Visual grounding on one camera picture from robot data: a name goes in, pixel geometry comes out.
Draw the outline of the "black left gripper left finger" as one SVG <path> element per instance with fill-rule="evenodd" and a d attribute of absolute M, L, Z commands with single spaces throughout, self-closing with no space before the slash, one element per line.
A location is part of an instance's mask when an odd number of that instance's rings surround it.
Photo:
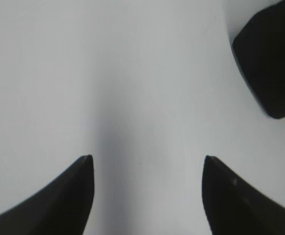
<path fill-rule="evenodd" d="M 94 163 L 79 157 L 43 189 L 0 214 L 0 235 L 82 235 L 94 200 Z"/>

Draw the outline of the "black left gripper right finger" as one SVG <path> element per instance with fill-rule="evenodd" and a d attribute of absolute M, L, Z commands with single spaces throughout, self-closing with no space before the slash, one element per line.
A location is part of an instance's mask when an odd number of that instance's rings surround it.
<path fill-rule="evenodd" d="M 214 235 L 285 235 L 285 207 L 217 157 L 204 159 L 201 195 Z"/>

